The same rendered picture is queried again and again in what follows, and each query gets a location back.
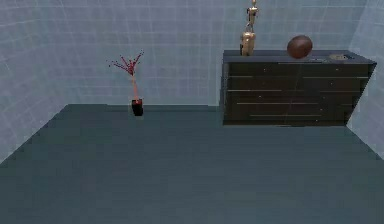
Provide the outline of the black chest of drawers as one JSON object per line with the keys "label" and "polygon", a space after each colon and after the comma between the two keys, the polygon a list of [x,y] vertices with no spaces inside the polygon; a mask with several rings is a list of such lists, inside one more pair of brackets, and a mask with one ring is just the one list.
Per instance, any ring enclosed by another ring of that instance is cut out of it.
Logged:
{"label": "black chest of drawers", "polygon": [[[336,61],[331,54],[354,59]],[[222,58],[220,104],[225,125],[345,126],[377,63],[348,50],[314,50],[294,59],[284,50]]]}

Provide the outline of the small grey flat object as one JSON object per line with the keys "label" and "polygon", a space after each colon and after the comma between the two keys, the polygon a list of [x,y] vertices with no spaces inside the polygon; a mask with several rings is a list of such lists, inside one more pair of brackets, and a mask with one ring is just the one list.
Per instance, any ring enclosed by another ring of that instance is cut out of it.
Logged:
{"label": "small grey flat object", "polygon": [[329,55],[329,58],[336,61],[345,61],[345,60],[354,59],[352,56],[349,56],[346,54],[331,54]]}

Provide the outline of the red house plant black pot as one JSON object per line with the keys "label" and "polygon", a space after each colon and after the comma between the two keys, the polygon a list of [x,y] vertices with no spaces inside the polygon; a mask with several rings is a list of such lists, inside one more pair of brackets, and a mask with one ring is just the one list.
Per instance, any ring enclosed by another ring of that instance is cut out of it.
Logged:
{"label": "red house plant black pot", "polygon": [[143,99],[139,97],[138,87],[136,82],[136,67],[140,64],[140,58],[144,55],[144,51],[140,53],[134,59],[126,59],[124,56],[120,56],[121,62],[114,60],[111,61],[108,66],[115,66],[124,70],[130,77],[133,86],[134,97],[131,100],[132,112],[135,116],[140,117],[144,114]]}

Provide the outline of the gold figure statue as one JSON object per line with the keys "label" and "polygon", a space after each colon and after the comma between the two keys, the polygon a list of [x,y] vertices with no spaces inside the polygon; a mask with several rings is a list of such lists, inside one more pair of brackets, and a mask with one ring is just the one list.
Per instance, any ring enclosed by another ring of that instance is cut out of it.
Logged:
{"label": "gold figure statue", "polygon": [[251,0],[252,6],[246,10],[247,23],[245,29],[240,36],[240,55],[251,56],[255,47],[256,34],[254,32],[254,24],[257,18],[259,8],[257,0]]}

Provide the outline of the brown ball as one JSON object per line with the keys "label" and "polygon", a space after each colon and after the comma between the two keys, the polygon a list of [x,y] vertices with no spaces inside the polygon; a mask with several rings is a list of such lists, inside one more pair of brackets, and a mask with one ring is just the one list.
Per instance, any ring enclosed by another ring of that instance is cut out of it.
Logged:
{"label": "brown ball", "polygon": [[305,58],[313,48],[312,40],[306,35],[293,37],[287,44],[287,53],[295,59]]}

